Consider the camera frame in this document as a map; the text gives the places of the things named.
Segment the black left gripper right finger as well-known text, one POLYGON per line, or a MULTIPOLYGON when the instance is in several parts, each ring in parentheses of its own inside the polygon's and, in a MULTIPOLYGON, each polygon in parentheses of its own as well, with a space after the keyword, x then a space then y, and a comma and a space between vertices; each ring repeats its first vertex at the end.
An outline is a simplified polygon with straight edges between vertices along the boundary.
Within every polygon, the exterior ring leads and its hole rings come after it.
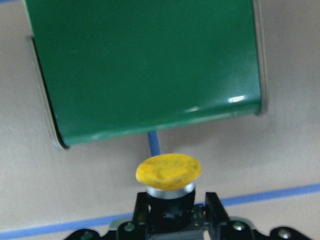
POLYGON ((222 239, 222 228, 230 218, 215 192, 205 193, 205 218, 208 221, 208 232, 211 240, 222 239))

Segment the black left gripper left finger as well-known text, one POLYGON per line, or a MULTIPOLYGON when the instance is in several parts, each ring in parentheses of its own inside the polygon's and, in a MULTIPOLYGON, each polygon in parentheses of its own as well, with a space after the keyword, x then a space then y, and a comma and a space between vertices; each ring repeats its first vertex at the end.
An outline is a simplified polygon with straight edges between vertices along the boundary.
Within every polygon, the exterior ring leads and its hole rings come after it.
POLYGON ((149 198, 146 192, 139 192, 136 196, 136 202, 132 217, 135 226, 135 236, 137 240, 149 239, 149 198))

